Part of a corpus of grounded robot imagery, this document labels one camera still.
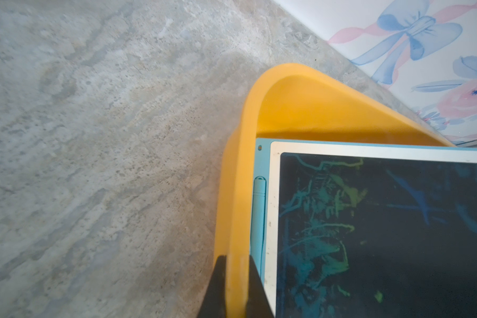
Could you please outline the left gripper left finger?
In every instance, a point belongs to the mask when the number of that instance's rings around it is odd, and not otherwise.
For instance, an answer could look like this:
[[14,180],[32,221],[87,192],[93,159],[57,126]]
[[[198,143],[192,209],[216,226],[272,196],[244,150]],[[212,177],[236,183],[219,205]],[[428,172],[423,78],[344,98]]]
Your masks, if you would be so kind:
[[226,318],[226,256],[217,258],[197,318]]

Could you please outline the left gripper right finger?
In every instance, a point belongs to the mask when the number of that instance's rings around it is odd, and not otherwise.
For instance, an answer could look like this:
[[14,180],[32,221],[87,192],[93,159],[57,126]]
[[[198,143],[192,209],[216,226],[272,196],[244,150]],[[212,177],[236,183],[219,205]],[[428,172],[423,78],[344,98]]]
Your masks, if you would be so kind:
[[274,318],[252,256],[249,256],[249,288],[246,318]]

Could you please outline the yellow plastic storage box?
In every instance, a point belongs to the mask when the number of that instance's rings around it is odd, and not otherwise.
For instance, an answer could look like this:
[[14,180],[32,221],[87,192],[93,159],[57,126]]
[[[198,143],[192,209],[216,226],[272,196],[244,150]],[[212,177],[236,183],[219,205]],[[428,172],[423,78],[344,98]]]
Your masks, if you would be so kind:
[[225,313],[249,303],[249,240],[257,138],[449,146],[449,141],[301,64],[265,72],[250,90],[221,165],[214,256],[226,258]]

